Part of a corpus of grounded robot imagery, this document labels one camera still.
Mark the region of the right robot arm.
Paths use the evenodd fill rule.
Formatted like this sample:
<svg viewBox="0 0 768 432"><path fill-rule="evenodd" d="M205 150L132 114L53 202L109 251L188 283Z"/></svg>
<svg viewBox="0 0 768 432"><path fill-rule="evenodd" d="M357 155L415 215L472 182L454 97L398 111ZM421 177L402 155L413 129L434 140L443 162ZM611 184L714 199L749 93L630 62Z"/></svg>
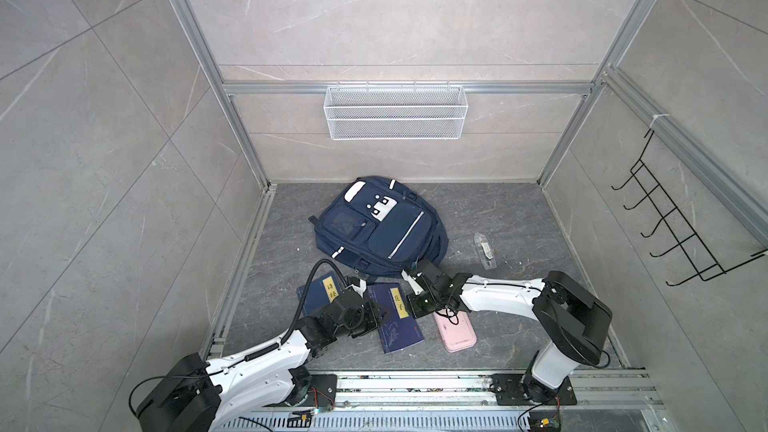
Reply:
<svg viewBox="0 0 768 432"><path fill-rule="evenodd" d="M543 279L503 280L451 275L422 260L401 272L412 288L417 318L435 312L499 312L537 321L549 337L529 364L520 389L533 402L555 398L580 365L598 367L612 322L611 309L572 277L551 271Z"/></svg>

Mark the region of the navy blue student backpack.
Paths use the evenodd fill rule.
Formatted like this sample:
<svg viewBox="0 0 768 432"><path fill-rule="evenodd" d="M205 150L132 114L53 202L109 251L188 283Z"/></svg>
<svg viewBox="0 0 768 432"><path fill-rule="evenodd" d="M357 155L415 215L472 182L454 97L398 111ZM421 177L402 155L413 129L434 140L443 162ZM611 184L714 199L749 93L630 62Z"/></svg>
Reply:
<svg viewBox="0 0 768 432"><path fill-rule="evenodd" d="M321 252L372 277L398 277L421 260L438 265L449 245L436 209L381 176L357 178L309 221Z"/></svg>

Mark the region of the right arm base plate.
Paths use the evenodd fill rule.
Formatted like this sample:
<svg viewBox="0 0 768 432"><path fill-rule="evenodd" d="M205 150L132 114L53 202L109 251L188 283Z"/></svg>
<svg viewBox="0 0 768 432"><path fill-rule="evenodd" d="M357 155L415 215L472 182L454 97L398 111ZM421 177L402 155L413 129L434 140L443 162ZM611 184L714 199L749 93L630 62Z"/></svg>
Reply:
<svg viewBox="0 0 768 432"><path fill-rule="evenodd" d="M557 389L549 389L524 374L493 374L490 391L499 406L561 405L573 406L577 398L568 377Z"/></svg>

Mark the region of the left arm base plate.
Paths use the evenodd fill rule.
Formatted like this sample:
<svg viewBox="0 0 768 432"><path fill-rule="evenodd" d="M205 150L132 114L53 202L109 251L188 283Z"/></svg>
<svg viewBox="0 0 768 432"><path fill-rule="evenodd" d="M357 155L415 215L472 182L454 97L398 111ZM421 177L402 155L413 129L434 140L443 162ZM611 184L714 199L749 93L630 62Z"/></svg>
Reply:
<svg viewBox="0 0 768 432"><path fill-rule="evenodd" d="M286 400L292 407L300 409L320 408L330 410L335 407L338 376L335 374L312 375L306 384Z"/></svg>

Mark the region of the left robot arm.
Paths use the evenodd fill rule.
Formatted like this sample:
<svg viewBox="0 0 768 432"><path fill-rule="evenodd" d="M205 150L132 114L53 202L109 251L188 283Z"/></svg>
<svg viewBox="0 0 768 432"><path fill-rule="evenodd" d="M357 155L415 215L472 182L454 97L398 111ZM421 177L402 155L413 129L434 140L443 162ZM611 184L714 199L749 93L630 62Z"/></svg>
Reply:
<svg viewBox="0 0 768 432"><path fill-rule="evenodd" d="M384 325L387 312L365 296L361 279L337 289L329 303L304 312L317 271L324 265L341 279L337 265L321 259L301 288L299 304L286 331L261 344L207 361L198 353L180 359L157 381L139 405L134 394L128 408L143 431L211 431L257 407L298 404L309 391L312 376L307 362L337 337L367 335Z"/></svg>

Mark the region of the purple book yellow label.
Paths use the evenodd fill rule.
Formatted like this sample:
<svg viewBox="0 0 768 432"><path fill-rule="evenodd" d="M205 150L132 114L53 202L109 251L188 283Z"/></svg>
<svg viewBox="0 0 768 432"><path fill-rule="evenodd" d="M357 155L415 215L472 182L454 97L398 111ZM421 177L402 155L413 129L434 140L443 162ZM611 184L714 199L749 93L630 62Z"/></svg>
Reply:
<svg viewBox="0 0 768 432"><path fill-rule="evenodd" d="M406 295L398 284L374 284L368 287L367 293L384 312L378 333L385 354L401 351L424 340L415 317L406 306Z"/></svg>

